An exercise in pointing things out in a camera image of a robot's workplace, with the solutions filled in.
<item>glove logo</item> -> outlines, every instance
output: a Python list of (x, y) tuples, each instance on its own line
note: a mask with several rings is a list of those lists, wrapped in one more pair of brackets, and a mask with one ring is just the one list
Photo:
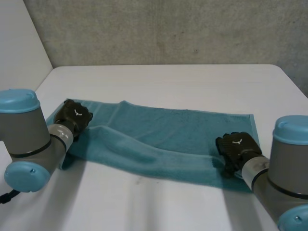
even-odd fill
[(79, 114), (77, 111), (76, 111), (76, 109), (74, 109), (74, 111), (75, 111), (75, 114), (78, 116), (82, 116), (82, 114)]
[(232, 143), (237, 143), (237, 144), (241, 144), (241, 142), (243, 141), (243, 139), (241, 139), (240, 141), (237, 141), (237, 142), (235, 142), (235, 141), (232, 141)]

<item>towel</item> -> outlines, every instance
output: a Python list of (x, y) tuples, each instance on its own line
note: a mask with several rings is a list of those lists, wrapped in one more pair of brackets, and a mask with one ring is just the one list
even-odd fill
[(253, 115), (74, 101), (93, 119), (68, 150), (71, 155), (141, 176), (250, 192), (243, 180), (222, 176), (224, 159), (215, 139), (245, 131), (258, 142)]

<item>table surface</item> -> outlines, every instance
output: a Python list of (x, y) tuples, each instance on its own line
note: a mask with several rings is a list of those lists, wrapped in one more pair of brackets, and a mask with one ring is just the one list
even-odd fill
[[(308, 100), (273, 65), (76, 66), (37, 90), (47, 118), (66, 98), (255, 115), (269, 157), (277, 118), (308, 115)], [(10, 157), (0, 144), (0, 176)], [(10, 188), (0, 177), (0, 193)], [(36, 193), (0, 205), (2, 231), (276, 231), (252, 194), (149, 179), (78, 161)]]

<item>light blue joint cap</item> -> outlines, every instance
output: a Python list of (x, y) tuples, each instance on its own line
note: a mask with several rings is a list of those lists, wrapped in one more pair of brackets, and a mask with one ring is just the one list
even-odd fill
[(16, 161), (7, 166), (4, 179), (10, 187), (17, 191), (36, 192), (48, 183), (50, 173), (36, 163)]
[(34, 91), (10, 89), (0, 91), (0, 113), (18, 114), (39, 108), (40, 103)]
[(308, 115), (287, 115), (276, 121), (276, 140), (295, 145), (308, 145)]
[(283, 213), (278, 221), (280, 231), (308, 231), (308, 204)]

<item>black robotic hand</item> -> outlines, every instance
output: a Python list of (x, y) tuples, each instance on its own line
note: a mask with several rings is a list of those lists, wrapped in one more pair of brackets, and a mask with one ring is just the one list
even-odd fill
[(62, 108), (57, 112), (53, 121), (55, 124), (66, 126), (78, 138), (79, 134), (88, 126), (93, 118), (93, 113), (73, 100), (65, 100)]
[(242, 170), (248, 160), (262, 155), (258, 144), (246, 132), (224, 134), (222, 138), (216, 139), (216, 146), (226, 162), (226, 177), (232, 177), (235, 172)]

